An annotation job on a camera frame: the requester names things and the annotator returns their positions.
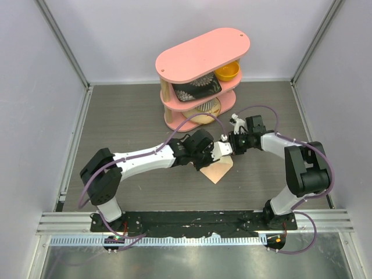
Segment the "pink envelope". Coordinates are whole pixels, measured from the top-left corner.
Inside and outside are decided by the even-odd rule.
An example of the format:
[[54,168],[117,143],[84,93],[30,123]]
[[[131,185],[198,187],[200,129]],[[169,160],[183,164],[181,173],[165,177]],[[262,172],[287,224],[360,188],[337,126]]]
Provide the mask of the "pink envelope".
[[212,183],[217,184],[233,167],[231,156],[224,156],[219,161],[212,163],[208,167],[200,169],[200,172],[206,176]]

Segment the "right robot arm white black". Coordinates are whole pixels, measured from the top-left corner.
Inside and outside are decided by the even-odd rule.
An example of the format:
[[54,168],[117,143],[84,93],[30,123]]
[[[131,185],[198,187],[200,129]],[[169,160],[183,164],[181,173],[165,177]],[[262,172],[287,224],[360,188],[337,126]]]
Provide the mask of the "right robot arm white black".
[[262,221],[268,229],[278,228],[305,200],[331,188],[332,171],[321,143],[302,143],[267,130],[260,115],[243,120],[233,114],[229,122],[234,126],[228,134],[233,155],[254,148],[284,159],[285,187],[263,208]]

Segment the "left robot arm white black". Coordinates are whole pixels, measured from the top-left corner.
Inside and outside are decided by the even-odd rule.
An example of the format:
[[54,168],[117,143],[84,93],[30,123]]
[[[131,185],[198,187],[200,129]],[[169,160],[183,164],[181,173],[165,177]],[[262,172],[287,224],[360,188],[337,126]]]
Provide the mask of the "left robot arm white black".
[[102,148],[80,171],[89,201],[98,209],[102,223],[112,232],[124,224],[123,211],[116,199],[120,183],[137,174],[192,163],[199,171],[218,161],[210,133],[204,129],[182,138],[171,138],[153,148],[129,153],[113,153]]

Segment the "beige patterned plate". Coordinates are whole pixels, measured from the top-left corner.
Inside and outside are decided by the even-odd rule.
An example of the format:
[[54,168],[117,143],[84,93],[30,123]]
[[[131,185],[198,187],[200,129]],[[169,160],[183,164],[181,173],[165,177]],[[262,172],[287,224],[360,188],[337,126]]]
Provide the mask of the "beige patterned plate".
[[218,98],[214,98],[216,100],[216,106],[213,108],[212,111],[209,112],[200,112],[196,110],[195,108],[181,112],[185,118],[189,118],[194,115],[193,118],[190,119],[191,122],[196,123],[196,124],[209,124],[215,119],[210,116],[213,115],[214,117],[217,117],[220,114],[221,111],[221,103]]

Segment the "striped small bowl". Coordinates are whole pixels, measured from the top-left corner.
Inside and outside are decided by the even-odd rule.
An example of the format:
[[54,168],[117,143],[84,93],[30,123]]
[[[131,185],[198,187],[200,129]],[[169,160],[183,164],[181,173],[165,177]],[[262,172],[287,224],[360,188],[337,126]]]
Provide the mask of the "striped small bowl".
[[195,109],[200,111],[200,112],[209,112],[209,111],[212,111],[215,106],[216,106],[216,100],[211,99],[211,100],[197,106]]

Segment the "black floral plate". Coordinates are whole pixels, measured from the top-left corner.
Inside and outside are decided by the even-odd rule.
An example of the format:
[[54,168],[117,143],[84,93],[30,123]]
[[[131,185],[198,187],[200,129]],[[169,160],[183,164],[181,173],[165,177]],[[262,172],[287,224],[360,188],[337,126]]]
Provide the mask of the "black floral plate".
[[172,84],[177,99],[189,102],[213,96],[222,91],[216,75],[211,72],[189,83]]

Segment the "yellow bowl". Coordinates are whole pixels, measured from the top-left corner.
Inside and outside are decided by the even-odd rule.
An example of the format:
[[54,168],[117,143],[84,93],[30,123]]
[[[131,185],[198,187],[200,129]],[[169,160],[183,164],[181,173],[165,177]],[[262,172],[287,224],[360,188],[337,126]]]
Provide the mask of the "yellow bowl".
[[239,73],[240,66],[237,61],[233,61],[227,65],[224,65],[214,71],[215,76],[220,81],[231,81]]

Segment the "pink three-tier shelf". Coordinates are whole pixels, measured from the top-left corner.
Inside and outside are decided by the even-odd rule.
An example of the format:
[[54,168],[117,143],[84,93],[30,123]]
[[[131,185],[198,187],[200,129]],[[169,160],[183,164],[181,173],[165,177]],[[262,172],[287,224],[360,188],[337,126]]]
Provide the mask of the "pink three-tier shelf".
[[220,113],[233,108],[234,88],[242,80],[242,71],[229,81],[220,81],[221,91],[200,100],[181,102],[176,98],[174,84],[185,84],[229,64],[238,62],[250,48],[249,37],[241,30],[217,28],[163,51],[155,62],[160,78],[160,98],[164,106],[164,120],[175,130],[186,118],[183,113],[215,98],[221,103]]

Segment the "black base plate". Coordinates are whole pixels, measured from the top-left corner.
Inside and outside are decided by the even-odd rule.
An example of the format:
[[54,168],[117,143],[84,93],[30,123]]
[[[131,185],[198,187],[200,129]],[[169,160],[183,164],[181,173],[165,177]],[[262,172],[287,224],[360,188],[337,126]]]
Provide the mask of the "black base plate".
[[201,238],[213,233],[222,238],[254,237],[258,231],[295,231],[293,213],[269,219],[253,210],[225,211],[158,211],[123,213],[118,221],[109,223],[118,233],[130,236],[145,234],[152,238]]

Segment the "aluminium frame rail right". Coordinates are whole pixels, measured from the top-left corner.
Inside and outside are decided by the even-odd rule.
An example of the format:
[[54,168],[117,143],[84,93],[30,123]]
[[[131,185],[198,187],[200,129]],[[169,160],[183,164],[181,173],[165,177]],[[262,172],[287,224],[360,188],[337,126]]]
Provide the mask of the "aluminium frame rail right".
[[299,66],[297,67],[293,77],[291,78],[291,85],[295,86],[298,82],[301,74],[305,70],[305,67],[310,62],[313,54],[315,53],[317,47],[321,43],[322,39],[324,38],[326,32],[332,25],[333,20],[337,16],[338,12],[341,10],[342,5],[344,4],[344,0],[333,0],[330,7],[328,8],[323,20],[321,21],[310,45],[308,46]]

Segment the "aluminium frame rail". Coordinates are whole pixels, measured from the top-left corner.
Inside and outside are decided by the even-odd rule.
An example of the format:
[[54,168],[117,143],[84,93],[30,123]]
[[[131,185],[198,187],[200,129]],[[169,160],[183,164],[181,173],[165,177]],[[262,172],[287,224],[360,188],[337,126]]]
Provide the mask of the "aluminium frame rail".
[[46,20],[47,25],[51,29],[53,35],[55,36],[59,46],[61,47],[63,53],[71,64],[74,72],[76,73],[78,79],[82,83],[83,87],[88,91],[90,88],[90,83],[88,82],[85,74],[83,73],[75,55],[73,54],[69,44],[67,43],[55,17],[53,16],[47,2],[45,0],[35,0],[35,4]]
[[308,46],[299,66],[297,67],[293,77],[291,78],[291,85],[295,86],[298,82],[301,74],[305,70],[305,67],[310,62],[313,54],[315,53],[317,47],[321,43],[322,39],[324,38],[326,32],[332,25],[333,20],[337,16],[338,12],[341,10],[342,5],[344,4],[344,0],[333,0],[330,7],[328,8],[323,20],[321,21],[310,45]]

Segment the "aluminium frame rail left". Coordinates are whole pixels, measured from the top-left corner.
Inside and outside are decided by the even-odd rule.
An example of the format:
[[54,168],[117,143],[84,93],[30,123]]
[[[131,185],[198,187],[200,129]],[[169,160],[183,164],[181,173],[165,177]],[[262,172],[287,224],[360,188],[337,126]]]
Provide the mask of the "aluminium frame rail left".
[[55,36],[59,46],[61,47],[63,53],[71,64],[74,72],[76,73],[78,79],[82,83],[83,87],[88,91],[90,88],[90,83],[88,82],[85,74],[83,73],[75,55],[73,54],[69,44],[67,43],[55,17],[53,16],[47,2],[45,0],[35,0],[35,4],[46,20],[47,25],[51,29],[53,35]]

